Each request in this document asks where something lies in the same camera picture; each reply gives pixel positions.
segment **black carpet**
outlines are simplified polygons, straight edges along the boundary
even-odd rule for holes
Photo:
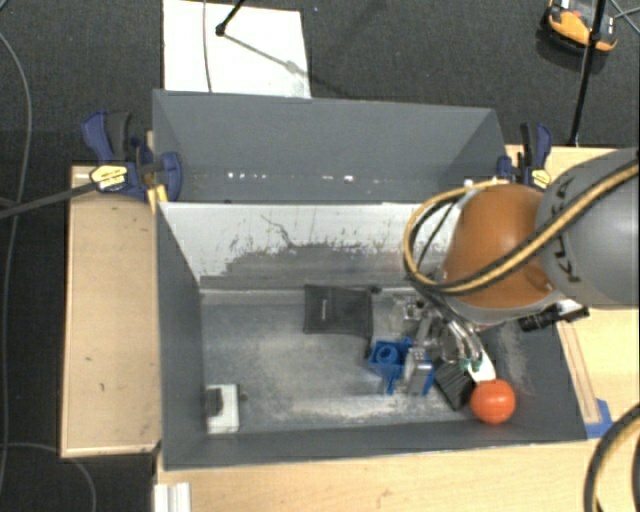
[[[312,95],[494,108],[506,142],[522,121],[569,137],[580,55],[540,33],[544,0],[253,0],[303,13]],[[625,7],[632,0],[621,0]],[[640,24],[640,16],[633,16]],[[68,186],[73,161],[92,159],[82,119],[99,109],[151,126],[162,83],[160,0],[10,0],[0,31],[18,53],[33,95],[33,147],[25,199]],[[619,20],[620,43],[597,60],[580,130],[583,145],[638,144],[640,37]],[[0,46],[0,197],[17,188],[25,130],[19,75]],[[12,442],[58,444],[65,304],[66,207],[22,216],[11,275],[8,382]],[[4,262],[9,222],[0,223]],[[85,461],[100,511],[148,510],[150,457]],[[90,510],[77,468],[12,448],[0,510]]]

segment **orange ball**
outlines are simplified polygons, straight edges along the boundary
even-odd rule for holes
[[[471,393],[469,405],[479,420],[498,425],[507,421],[516,410],[516,394],[502,379],[479,382]]]

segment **gray bin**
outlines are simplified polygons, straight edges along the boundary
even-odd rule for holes
[[[185,169],[181,202],[157,215],[167,469],[585,438],[555,328],[484,334],[519,402],[498,427],[437,389],[384,395],[366,340],[302,332],[305,284],[376,285],[374,338],[393,335],[391,297],[411,292],[408,216],[493,175],[504,153],[494,112],[157,91],[154,143]],[[246,398],[237,433],[207,435],[210,384]]]

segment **white paper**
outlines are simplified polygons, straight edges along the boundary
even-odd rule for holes
[[[216,26],[230,5],[207,4],[211,90],[309,98],[307,59],[299,12],[242,7],[224,37]],[[164,87],[207,92],[203,4],[164,0]]]

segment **metal pole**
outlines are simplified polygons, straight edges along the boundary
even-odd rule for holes
[[[587,94],[587,86],[589,85],[589,76],[591,75],[591,65],[593,63],[593,52],[596,49],[596,43],[600,40],[600,25],[604,16],[604,8],[607,0],[598,0],[596,13],[593,18],[593,26],[589,34],[589,44],[584,51],[582,60],[582,79],[580,81],[580,92],[578,93],[578,102],[576,103],[576,111],[573,115],[573,125],[571,127],[571,135],[569,136],[569,146],[578,145],[578,129],[580,128],[580,118],[582,117],[582,109],[584,107],[584,98]]]
[[[222,23],[220,23],[220,25],[216,27],[216,35],[218,37],[222,37],[224,35],[224,31],[227,29],[227,24],[233,19],[233,17],[240,10],[240,7],[242,7],[242,4],[245,3],[245,1],[246,0],[238,0],[236,5],[233,6],[233,9],[231,9],[229,15],[224,19]]]

